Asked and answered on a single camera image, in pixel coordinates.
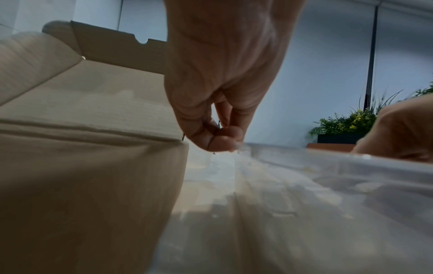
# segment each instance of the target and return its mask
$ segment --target hand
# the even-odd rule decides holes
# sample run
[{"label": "hand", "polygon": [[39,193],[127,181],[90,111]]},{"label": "hand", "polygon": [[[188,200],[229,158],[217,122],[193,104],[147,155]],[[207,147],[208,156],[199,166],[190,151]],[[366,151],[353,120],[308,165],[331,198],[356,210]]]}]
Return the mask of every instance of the hand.
[{"label": "hand", "polygon": [[[198,147],[233,151],[280,69],[304,0],[165,0],[165,89]],[[222,129],[211,117],[215,104]]]},{"label": "hand", "polygon": [[433,94],[382,109],[353,152],[433,162]]}]

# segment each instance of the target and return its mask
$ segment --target box lid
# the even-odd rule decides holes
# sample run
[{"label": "box lid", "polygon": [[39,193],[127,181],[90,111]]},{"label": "box lid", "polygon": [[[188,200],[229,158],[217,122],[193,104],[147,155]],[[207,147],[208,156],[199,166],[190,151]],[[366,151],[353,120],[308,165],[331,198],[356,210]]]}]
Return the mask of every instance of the box lid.
[{"label": "box lid", "polygon": [[43,32],[0,44],[0,122],[182,140],[164,92],[165,42],[77,22]]}]

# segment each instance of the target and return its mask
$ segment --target cardboard box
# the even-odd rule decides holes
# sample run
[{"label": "cardboard box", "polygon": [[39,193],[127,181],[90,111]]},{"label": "cardboard box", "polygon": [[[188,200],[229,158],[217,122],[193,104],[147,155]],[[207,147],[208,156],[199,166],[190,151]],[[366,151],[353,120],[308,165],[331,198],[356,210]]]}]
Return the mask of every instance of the cardboard box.
[{"label": "cardboard box", "polygon": [[0,272],[144,273],[188,144],[165,44],[77,22],[0,41]]}]

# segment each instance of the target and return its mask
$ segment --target plant pot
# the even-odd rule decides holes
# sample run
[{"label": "plant pot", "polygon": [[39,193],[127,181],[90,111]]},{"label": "plant pot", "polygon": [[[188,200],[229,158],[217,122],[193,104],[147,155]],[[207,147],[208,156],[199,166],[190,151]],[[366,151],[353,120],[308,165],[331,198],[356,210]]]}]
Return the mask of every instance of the plant pot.
[{"label": "plant pot", "polygon": [[320,134],[317,142],[320,144],[356,144],[365,134],[361,133],[340,133],[340,134]]}]

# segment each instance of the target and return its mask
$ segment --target clear plastic bin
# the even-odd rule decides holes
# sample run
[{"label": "clear plastic bin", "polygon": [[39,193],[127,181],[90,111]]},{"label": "clear plastic bin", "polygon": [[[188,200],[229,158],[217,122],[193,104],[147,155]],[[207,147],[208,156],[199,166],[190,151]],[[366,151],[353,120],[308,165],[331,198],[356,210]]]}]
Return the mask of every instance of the clear plastic bin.
[{"label": "clear plastic bin", "polygon": [[433,165],[246,145],[235,176],[244,273],[433,273]]}]

